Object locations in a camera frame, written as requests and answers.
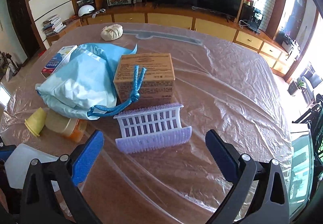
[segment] floor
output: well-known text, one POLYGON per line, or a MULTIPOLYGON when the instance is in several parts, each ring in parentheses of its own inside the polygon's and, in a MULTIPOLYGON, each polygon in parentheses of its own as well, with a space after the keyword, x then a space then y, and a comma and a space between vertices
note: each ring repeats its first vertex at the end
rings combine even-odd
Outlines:
POLYGON ((295 96, 291 96, 287 91, 288 84, 285 82, 285 80, 276 75, 274 75, 274 78, 280 93, 285 116, 287 117, 287 121, 291 123, 303 115, 306 110, 308 110, 307 103, 300 90, 296 92, 295 96))
MULTIPOLYGON (((37 59, 38 54, 35 54, 34 57, 26 64, 26 66, 22 67, 18 74, 9 82, 6 81, 5 76, 2 78, 0 82, 0 116, 2 116, 4 107, 8 103, 10 96, 14 94, 15 90, 19 86, 19 83, 30 71, 37 59)), ((287 121, 291 123, 293 120, 298 119, 306 110, 308 110, 307 104, 301 91, 298 91, 295 96, 291 96, 287 91, 288 84, 284 81, 284 79, 276 75, 274 75, 274 78, 280 93, 285 116, 287 117, 287 121)))
POLYGON ((18 88, 20 82, 25 78, 26 74, 29 73, 33 64, 38 59, 38 52, 28 61, 28 63, 22 67, 18 74, 12 77, 9 82, 7 82, 5 76, 0 81, 0 116, 4 111, 5 106, 7 105, 10 96, 15 93, 15 90, 18 88))

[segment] light blue bag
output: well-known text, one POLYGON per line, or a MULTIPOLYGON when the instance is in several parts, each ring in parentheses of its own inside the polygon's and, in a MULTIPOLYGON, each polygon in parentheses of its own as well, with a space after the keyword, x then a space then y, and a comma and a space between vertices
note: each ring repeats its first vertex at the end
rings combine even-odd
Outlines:
POLYGON ((68 118, 95 120, 113 116, 139 98, 138 90, 146 71, 138 79, 134 70, 134 87, 129 99, 116 107, 117 94, 113 78, 123 54, 135 54, 113 44, 79 45, 67 65, 50 75, 36 90, 49 108, 68 118))

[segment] blue gripper pad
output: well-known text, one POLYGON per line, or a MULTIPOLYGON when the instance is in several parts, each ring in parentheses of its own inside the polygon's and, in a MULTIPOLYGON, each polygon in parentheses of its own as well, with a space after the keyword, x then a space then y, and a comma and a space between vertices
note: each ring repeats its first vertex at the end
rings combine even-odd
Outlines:
POLYGON ((238 183, 239 167, 237 159, 240 155, 236 149, 231 144, 223 142, 214 130, 209 130, 206 133, 205 144, 221 170, 225 180, 232 182, 233 184, 238 183))
POLYGON ((11 155, 13 150, 0 150, 0 159, 2 159, 4 162, 7 161, 8 157, 11 155))
POLYGON ((95 131, 89 138, 89 140, 84 144, 81 154, 72 164, 72 182, 74 185, 78 185, 83 182, 94 161, 99 155, 104 144, 104 137, 101 131, 95 131))

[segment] white helmet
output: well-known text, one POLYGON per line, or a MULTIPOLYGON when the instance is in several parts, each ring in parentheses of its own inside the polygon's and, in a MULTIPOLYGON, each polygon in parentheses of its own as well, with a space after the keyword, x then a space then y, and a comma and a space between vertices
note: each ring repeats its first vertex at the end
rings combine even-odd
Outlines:
POLYGON ((94 11, 94 7, 91 5, 84 5, 79 10, 79 17, 89 14, 94 11))

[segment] potted plant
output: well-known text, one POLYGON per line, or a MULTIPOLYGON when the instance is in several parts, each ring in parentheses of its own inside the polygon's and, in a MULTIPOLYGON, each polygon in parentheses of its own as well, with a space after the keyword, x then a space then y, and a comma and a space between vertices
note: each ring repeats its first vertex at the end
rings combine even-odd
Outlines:
POLYGON ((293 80, 292 83, 290 83, 289 87, 288 87, 288 93, 293 96, 295 95, 295 93, 297 92, 297 90, 302 89, 302 88, 306 88, 306 84, 304 81, 302 81, 300 78, 298 78, 297 80, 293 80))

